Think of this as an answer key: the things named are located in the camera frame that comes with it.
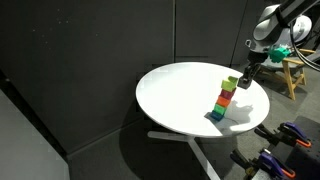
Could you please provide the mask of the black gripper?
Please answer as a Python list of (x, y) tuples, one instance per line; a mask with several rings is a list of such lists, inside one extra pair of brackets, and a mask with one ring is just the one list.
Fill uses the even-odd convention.
[(260, 65), (268, 58), (265, 52), (255, 52), (250, 50), (247, 60), (249, 65), (245, 68), (243, 75), (239, 78), (243, 80), (244, 88), (248, 89), (254, 79), (255, 75), (260, 70)]

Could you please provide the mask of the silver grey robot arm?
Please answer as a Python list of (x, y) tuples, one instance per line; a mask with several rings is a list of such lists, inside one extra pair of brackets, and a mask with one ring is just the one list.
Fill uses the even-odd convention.
[(249, 65), (239, 78), (238, 87), (248, 89), (258, 72), (260, 65), (267, 59), (267, 52), (277, 43), (285, 29), (289, 30), (289, 37), (296, 55), (309, 67), (318, 71), (319, 66), (304, 57), (296, 48), (293, 39), (293, 26), (296, 19), (319, 0), (286, 0), (280, 5), (268, 6), (253, 30), (252, 45), (249, 46), (247, 60)]

